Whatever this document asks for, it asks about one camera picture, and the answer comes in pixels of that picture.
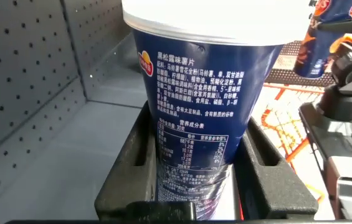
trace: nutrition facts table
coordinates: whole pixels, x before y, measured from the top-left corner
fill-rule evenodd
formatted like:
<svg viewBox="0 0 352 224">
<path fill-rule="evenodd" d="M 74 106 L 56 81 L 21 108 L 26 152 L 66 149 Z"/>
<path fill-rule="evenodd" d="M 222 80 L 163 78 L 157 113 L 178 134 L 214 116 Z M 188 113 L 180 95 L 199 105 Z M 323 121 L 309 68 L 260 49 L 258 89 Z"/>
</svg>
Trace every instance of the nutrition facts table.
<svg viewBox="0 0 352 224">
<path fill-rule="evenodd" d="M 158 123 L 161 157 L 165 163 L 175 168 L 218 170 L 227 141 L 227 135 L 188 133 L 172 128 L 171 123 Z"/>
</svg>

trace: gray pegboard wall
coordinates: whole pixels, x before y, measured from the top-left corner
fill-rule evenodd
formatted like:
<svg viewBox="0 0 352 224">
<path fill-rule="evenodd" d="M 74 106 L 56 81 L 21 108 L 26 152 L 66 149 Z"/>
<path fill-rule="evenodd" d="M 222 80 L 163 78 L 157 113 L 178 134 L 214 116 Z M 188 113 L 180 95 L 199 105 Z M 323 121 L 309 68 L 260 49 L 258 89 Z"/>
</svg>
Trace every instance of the gray pegboard wall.
<svg viewBox="0 0 352 224">
<path fill-rule="evenodd" d="M 82 80 L 91 98 L 109 77 L 106 58 L 130 32 L 123 21 L 121 0 L 64 0 Z"/>
<path fill-rule="evenodd" d="M 50 140 L 84 104 L 85 97 L 77 78 L 0 145 L 0 196 L 44 152 Z M 31 206 L 38 207 L 40 202 L 35 203 Z M 23 217 L 26 214 L 12 215 Z"/>
<path fill-rule="evenodd" d="M 0 142 L 77 77 L 60 2 L 0 0 Z"/>
</svg>

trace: blue canister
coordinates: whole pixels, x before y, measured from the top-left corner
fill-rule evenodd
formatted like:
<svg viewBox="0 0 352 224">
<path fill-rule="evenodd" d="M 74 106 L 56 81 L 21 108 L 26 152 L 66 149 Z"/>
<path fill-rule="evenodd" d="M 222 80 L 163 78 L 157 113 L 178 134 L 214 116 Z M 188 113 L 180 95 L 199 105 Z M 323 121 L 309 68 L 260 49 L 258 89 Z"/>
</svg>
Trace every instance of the blue canister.
<svg viewBox="0 0 352 224">
<path fill-rule="evenodd" d="M 269 17 L 276 16 L 274 2 L 301 4 L 265 2 Z M 285 15 L 278 29 L 261 20 L 243 26 L 254 16 L 240 12 L 247 3 L 222 4 L 226 12 L 202 0 L 123 0 L 156 130 L 156 197 L 193 201 L 199 220 L 213 216 L 263 82 L 283 44 L 296 38 Z M 271 29 L 288 38 L 266 39 Z"/>
<path fill-rule="evenodd" d="M 299 49 L 293 71 L 305 78 L 320 78 L 338 50 L 344 33 L 317 30 L 319 23 L 352 18 L 352 0 L 319 0 L 305 39 Z"/>
</svg>

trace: white lid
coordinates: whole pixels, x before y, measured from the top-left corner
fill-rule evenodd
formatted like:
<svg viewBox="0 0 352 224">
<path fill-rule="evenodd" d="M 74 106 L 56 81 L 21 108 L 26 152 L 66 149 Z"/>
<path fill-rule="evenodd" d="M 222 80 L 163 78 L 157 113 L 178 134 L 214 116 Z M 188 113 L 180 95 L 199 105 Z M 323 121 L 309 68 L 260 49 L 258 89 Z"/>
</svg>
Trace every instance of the white lid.
<svg viewBox="0 0 352 224">
<path fill-rule="evenodd" d="M 174 39 L 232 45 L 278 45 L 304 38 L 305 0 L 122 0 L 134 29 Z"/>
</svg>

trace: potato chip canister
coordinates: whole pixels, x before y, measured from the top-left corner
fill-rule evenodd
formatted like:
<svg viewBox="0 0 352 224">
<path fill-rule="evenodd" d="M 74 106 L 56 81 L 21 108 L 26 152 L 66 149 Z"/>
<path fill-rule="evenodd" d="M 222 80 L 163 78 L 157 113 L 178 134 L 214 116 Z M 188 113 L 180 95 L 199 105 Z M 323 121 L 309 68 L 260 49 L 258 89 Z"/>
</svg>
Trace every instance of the potato chip canister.
<svg viewBox="0 0 352 224">
<path fill-rule="evenodd" d="M 345 33 L 317 29 L 319 23 L 352 18 L 352 0 L 319 0 L 306 36 L 302 41 L 293 71 L 304 78 L 320 78 L 332 61 Z"/>
<path fill-rule="evenodd" d="M 193 201 L 210 219 L 265 78 L 305 32 L 307 3 L 122 3 L 156 131 L 156 198 Z"/>
</svg>

